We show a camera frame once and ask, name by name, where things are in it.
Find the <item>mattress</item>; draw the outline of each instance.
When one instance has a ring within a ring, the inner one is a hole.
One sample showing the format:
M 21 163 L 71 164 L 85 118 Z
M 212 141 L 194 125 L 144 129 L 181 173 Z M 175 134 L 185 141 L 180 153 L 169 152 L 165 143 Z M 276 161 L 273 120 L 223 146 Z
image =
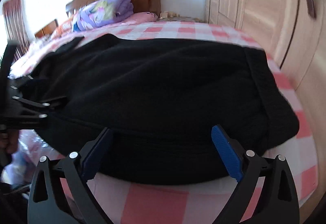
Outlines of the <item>mattress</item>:
M 219 41 L 260 48 L 250 36 L 231 27 L 216 26 L 213 24 L 195 22 L 149 22 L 130 24 L 116 27 L 102 27 L 88 32 L 74 33 L 54 40 L 42 50 L 28 54 L 24 63 L 12 67 L 11 77 L 19 77 L 30 73 L 42 57 L 48 52 L 55 51 L 62 44 L 71 41 L 74 37 L 85 36 L 78 47 L 104 34 L 111 33 L 122 39 L 153 39 L 153 38 L 181 38 L 208 41 Z M 275 158 L 282 154 L 289 163 L 298 193 L 299 205 L 302 206 L 318 185 L 317 153 L 314 139 L 303 108 L 292 89 L 289 81 L 280 71 L 276 63 L 269 56 L 268 66 L 274 75 L 276 84 L 289 101 L 296 113 L 300 129 L 298 134 L 284 144 L 268 150 L 264 157 Z M 30 139 L 21 139 L 21 142 L 33 144 L 37 141 L 37 134 L 30 133 Z M 33 160 L 37 163 L 40 156 L 46 152 L 33 147 Z M 61 158 L 59 153 L 52 158 Z M 193 185 L 181 186 L 152 186 L 125 182 L 100 173 L 88 186 L 98 203 L 114 223 L 174 223 L 211 224 L 230 198 L 236 181 L 230 177 Z M 251 202 L 242 218 L 246 220 L 253 214 L 262 189 L 263 178 L 260 178 Z M 63 181 L 68 196 L 69 189 Z

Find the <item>striped curtain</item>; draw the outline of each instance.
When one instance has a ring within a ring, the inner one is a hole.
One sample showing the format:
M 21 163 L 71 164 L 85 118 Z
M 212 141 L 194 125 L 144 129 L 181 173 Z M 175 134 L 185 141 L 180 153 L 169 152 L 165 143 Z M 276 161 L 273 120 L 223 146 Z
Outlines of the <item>striped curtain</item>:
M 28 36 L 22 17 L 21 0 L 8 0 L 3 4 L 2 13 L 8 40 L 16 40 L 19 47 L 16 50 L 14 62 L 21 58 L 29 47 Z

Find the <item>orange pillow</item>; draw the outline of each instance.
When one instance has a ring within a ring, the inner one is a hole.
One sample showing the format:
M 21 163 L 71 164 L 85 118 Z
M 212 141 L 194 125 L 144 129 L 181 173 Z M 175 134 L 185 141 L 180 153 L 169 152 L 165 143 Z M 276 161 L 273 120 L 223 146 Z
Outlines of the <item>orange pillow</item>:
M 72 32 L 72 20 L 74 15 L 71 15 L 68 20 L 62 23 L 59 27 L 57 27 L 51 35 L 51 40 L 60 38 L 66 32 Z

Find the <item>hand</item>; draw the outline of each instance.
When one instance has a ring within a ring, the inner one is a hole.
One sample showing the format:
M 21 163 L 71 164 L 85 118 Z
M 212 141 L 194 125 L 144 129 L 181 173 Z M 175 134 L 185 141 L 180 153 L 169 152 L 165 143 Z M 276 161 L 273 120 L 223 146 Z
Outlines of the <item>hand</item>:
M 7 134 L 0 134 L 0 148 L 6 149 L 6 152 L 13 154 L 18 149 L 19 130 L 8 130 Z

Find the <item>silver screw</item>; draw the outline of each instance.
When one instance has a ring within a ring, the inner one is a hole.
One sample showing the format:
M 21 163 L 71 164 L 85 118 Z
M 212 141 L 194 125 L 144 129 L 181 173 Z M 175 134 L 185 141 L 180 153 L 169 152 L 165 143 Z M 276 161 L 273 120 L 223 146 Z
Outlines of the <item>silver screw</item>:
M 71 159 L 77 158 L 77 156 L 78 156 L 78 152 L 76 152 L 76 151 L 71 152 L 71 153 L 69 154 L 69 158 L 71 158 Z
M 278 159 L 279 159 L 280 161 L 285 161 L 285 157 L 284 157 L 283 155 L 279 155 L 279 156 L 278 156 Z
M 45 162 L 46 161 L 46 156 L 40 157 L 40 162 Z
M 253 157 L 255 155 L 255 153 L 252 150 L 247 150 L 246 154 L 249 157 Z

